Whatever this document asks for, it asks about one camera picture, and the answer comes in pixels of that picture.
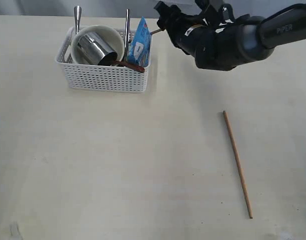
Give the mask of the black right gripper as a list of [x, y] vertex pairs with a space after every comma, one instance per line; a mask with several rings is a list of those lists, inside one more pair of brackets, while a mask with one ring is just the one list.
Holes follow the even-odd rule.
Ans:
[[157, 26], [166, 30], [174, 47], [194, 58], [199, 69], [230, 71], [239, 65], [236, 19], [232, 6], [215, 9], [211, 0], [196, 0], [199, 14], [183, 13], [177, 5], [158, 1]]

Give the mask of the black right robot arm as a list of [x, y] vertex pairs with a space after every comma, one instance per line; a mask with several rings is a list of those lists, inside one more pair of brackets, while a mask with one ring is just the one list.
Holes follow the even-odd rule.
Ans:
[[166, 31], [173, 46], [194, 58], [199, 69], [230, 71], [237, 66], [267, 59], [275, 47], [306, 39], [306, 3], [297, 3], [268, 18], [234, 17], [232, 6], [215, 9], [197, 0], [197, 15], [181, 12], [177, 5], [158, 1], [157, 26]]

